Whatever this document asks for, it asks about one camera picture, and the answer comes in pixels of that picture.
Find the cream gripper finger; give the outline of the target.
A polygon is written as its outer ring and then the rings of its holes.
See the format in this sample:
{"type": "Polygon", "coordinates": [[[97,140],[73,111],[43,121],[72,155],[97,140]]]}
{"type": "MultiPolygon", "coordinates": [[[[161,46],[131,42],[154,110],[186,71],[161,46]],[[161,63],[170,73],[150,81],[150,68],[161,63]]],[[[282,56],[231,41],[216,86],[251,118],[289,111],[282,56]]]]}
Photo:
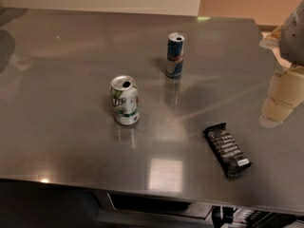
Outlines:
{"type": "Polygon", "coordinates": [[[259,122],[272,128],[282,124],[304,102],[304,67],[291,66],[273,75],[259,122]]]}
{"type": "Polygon", "coordinates": [[[262,48],[274,49],[278,48],[280,44],[280,38],[282,33],[282,26],[275,28],[271,33],[262,38],[259,45],[262,48]]]}

